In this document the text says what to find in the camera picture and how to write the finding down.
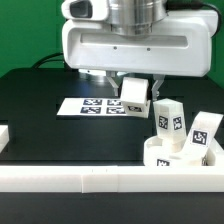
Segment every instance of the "black tabletop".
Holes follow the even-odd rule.
[[[184,104],[187,130],[199,111],[224,113],[224,90],[208,78],[168,77],[160,99]],[[0,79],[0,123],[10,143],[0,164],[142,165],[144,141],[156,134],[148,119],[57,117],[65,97],[114,98],[109,84],[62,69],[17,69]],[[223,122],[215,136],[224,146]],[[223,223],[223,193],[0,193],[0,223]]]

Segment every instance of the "black and white pattern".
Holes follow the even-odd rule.
[[[85,106],[100,106],[103,100],[101,99],[85,99],[83,105]]]
[[[206,146],[208,141],[208,132],[193,130],[192,143]]]
[[[182,119],[181,119],[181,117],[173,118],[173,127],[174,127],[175,131],[182,129]]]
[[[125,114],[123,107],[108,107],[107,114]]]
[[[170,166],[170,161],[157,159],[157,166]]]
[[[122,106],[121,101],[120,100],[107,100],[107,105],[108,106]]]
[[[141,108],[141,107],[128,106],[128,109],[129,109],[131,112],[142,112],[142,108]]]
[[[159,127],[163,129],[168,129],[168,118],[159,116]]]
[[[82,107],[81,114],[100,114],[101,107]]]

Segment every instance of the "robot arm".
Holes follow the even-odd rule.
[[[154,99],[165,75],[204,76],[211,67],[211,37],[220,22],[217,13],[168,11],[168,6],[175,4],[66,0],[62,5],[69,19],[62,34],[65,61],[77,69],[153,74]]]

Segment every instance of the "green wall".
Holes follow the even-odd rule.
[[[30,67],[38,59],[62,51],[63,0],[6,0],[0,7],[0,76],[13,68]],[[224,2],[207,0],[224,15]],[[209,76],[224,87],[224,28],[213,38]]]

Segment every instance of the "white block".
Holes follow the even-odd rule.
[[[117,192],[117,166],[90,167],[82,176],[82,193]]]
[[[209,166],[224,167],[224,150],[214,138],[208,149],[206,161]]]
[[[9,142],[8,125],[0,125],[0,153]]]
[[[200,153],[205,157],[222,118],[221,114],[199,112],[183,146],[183,153]]]
[[[186,139],[183,104],[164,99],[153,103],[157,135],[172,144]]]
[[[147,118],[150,101],[147,101],[149,83],[146,79],[125,77],[123,79],[121,103],[126,114]]]
[[[145,166],[202,166],[203,158],[200,155],[185,155],[181,152],[172,153],[164,146],[162,146],[161,143],[162,140],[160,140],[158,137],[152,137],[145,142],[143,157],[143,162]]]
[[[0,192],[82,192],[85,167],[0,166]]]

